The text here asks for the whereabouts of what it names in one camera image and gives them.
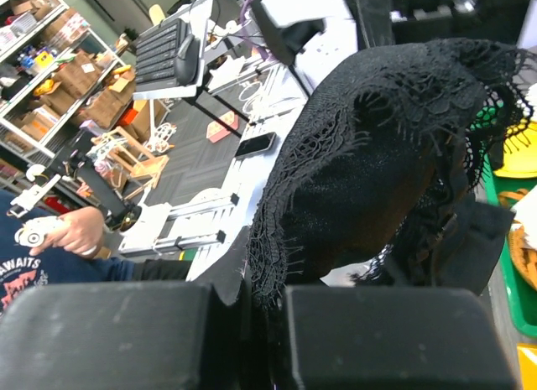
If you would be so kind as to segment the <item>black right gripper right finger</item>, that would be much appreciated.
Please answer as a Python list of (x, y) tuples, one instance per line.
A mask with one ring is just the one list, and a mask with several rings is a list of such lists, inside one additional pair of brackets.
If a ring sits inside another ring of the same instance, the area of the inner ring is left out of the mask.
[(515, 389), (479, 298), (460, 289), (294, 286), (286, 389)]

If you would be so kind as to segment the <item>metal storage shelf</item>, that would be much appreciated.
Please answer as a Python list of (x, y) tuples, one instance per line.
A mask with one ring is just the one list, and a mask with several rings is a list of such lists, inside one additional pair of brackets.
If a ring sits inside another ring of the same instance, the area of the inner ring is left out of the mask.
[(88, 116), (112, 125), (123, 100), (118, 37), (102, 38), (73, 0), (1, 0), (2, 180), (52, 159)]

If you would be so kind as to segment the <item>black smartphone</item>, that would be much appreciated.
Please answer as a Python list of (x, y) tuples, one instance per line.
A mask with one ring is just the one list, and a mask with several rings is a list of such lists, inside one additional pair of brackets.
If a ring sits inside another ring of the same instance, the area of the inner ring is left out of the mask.
[(234, 158), (244, 159), (253, 154), (269, 150), (272, 148), (276, 137), (277, 134), (275, 132), (270, 132), (241, 141), (234, 154)]

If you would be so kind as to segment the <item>person in navy shirt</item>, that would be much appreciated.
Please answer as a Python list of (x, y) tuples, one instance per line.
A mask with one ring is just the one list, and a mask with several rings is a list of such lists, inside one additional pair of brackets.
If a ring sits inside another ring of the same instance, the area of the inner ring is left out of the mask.
[(190, 261), (153, 260), (141, 263), (125, 258), (99, 258), (103, 248), (104, 217), (88, 206), (60, 216), (59, 229), (42, 245), (19, 245), (14, 235), (21, 222), (8, 215), (14, 195), (1, 191), (1, 313), (25, 290), (63, 283), (184, 280)]

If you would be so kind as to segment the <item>black keyboard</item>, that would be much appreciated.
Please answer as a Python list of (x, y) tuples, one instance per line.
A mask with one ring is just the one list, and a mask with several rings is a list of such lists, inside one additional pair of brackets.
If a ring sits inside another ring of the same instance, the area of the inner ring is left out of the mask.
[(136, 48), (136, 84), (160, 84), (173, 80), (175, 57), (189, 32), (190, 26), (177, 18), (141, 35)]

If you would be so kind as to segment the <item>mustard yellow bra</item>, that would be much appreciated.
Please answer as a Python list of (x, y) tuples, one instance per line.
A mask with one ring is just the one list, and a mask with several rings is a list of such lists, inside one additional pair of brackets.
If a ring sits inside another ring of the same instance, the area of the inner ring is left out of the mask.
[(503, 144), (503, 165), (493, 171), (501, 178), (533, 179), (536, 177), (536, 121), (507, 139)]

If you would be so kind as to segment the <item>black lace bra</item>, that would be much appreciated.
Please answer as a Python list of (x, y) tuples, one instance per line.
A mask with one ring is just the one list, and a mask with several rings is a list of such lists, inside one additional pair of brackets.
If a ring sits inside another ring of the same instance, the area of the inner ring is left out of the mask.
[(253, 302), (288, 285), (384, 262), (389, 284), (436, 283), (435, 249), (490, 147), (533, 112), (522, 74), (536, 55), (485, 39), (364, 49), (314, 90), (263, 189), (247, 255)]

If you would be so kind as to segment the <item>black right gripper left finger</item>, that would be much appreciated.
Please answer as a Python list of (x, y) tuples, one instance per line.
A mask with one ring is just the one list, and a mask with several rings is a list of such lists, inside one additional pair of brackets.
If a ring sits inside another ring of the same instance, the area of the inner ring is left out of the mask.
[(236, 389), (239, 310), (210, 285), (63, 284), (1, 320), (4, 389)]

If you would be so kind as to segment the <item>green plastic tray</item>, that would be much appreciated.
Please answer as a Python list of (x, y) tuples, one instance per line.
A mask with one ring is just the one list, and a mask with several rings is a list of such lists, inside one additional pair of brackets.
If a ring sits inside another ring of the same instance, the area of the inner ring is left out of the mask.
[[(482, 180), (476, 187), (477, 199), (498, 204), (502, 190), (531, 189), (535, 179), (498, 178), (484, 161)], [(508, 242), (503, 242), (497, 266), (488, 283), (493, 318), (502, 336), (518, 342), (536, 342), (536, 292), (521, 278), (510, 258)]]

